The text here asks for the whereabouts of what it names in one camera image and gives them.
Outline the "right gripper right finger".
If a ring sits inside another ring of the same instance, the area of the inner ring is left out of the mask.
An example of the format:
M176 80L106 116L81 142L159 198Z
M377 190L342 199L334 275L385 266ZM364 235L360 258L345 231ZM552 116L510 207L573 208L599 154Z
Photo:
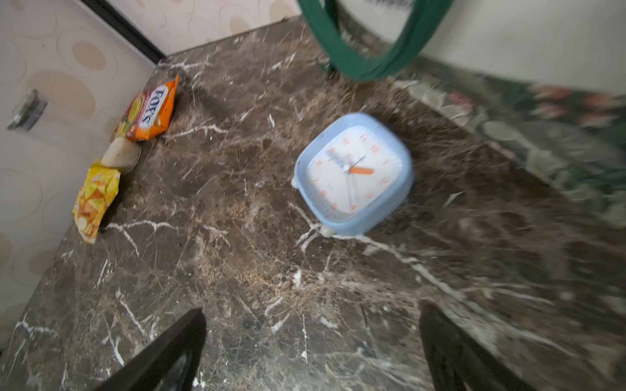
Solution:
M419 329L435 390L532 390L433 302L420 304Z

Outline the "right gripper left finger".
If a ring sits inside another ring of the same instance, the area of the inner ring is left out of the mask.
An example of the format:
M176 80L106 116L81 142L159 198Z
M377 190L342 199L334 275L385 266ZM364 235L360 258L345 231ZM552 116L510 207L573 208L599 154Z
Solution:
M192 309L98 390L191 390L207 336L201 308Z

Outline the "blue square clock white face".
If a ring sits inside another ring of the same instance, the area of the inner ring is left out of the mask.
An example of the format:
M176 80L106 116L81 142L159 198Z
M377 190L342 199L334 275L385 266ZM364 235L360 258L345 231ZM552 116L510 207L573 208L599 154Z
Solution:
M374 117L350 113L304 149L291 184L319 219L322 236L360 236L400 207L414 179L400 139Z

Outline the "yellow chips snack bag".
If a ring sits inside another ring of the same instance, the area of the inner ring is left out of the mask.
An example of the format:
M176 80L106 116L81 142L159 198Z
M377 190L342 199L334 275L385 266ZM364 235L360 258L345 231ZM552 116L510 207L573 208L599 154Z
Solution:
M121 172L118 169L91 166L73 207L73 221L88 244L94 244L100 224L119 192Z

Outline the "orange Fox's candy bag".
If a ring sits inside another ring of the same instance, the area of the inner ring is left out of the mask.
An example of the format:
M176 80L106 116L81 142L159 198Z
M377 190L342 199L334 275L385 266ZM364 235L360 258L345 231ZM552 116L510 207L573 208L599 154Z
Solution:
M176 76L135 96L113 137L141 142L165 133L171 123L178 84L179 76Z

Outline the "black vertical frame post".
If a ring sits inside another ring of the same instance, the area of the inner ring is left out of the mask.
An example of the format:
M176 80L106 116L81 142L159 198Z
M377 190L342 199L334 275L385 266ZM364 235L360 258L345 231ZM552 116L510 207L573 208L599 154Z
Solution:
M132 47L155 65L166 58L166 55L148 40L110 1L80 0L84 6L93 11L105 24L121 35Z

